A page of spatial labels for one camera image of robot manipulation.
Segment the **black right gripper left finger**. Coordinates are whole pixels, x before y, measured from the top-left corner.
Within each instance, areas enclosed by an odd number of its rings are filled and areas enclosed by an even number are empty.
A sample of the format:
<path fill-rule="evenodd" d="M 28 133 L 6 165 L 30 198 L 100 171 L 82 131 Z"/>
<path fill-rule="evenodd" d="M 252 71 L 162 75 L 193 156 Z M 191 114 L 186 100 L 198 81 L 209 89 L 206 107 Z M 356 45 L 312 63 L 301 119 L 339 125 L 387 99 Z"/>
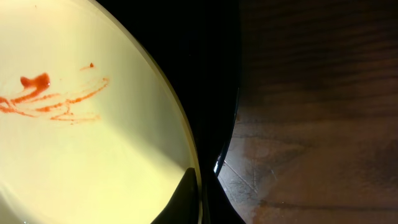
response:
<path fill-rule="evenodd" d="M 198 224 L 199 198 L 195 169 L 188 168 L 170 201 L 151 224 Z"/>

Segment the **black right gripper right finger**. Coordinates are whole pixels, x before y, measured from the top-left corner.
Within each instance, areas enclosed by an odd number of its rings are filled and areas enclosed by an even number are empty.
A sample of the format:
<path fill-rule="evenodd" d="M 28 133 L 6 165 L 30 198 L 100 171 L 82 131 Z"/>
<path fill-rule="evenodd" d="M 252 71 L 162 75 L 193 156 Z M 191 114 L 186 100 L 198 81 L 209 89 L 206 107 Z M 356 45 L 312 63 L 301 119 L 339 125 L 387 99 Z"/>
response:
<path fill-rule="evenodd" d="M 202 224 L 245 224 L 212 170 L 207 173 L 203 184 Z"/>

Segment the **yellow plate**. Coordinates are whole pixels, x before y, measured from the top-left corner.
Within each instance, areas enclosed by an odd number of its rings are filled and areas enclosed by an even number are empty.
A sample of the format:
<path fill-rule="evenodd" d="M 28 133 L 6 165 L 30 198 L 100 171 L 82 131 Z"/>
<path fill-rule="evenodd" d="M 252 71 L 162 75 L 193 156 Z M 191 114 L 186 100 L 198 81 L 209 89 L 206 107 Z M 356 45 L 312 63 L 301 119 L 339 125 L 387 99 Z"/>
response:
<path fill-rule="evenodd" d="M 185 176 L 165 75 L 96 1 L 1 2 L 1 222 L 151 223 Z"/>

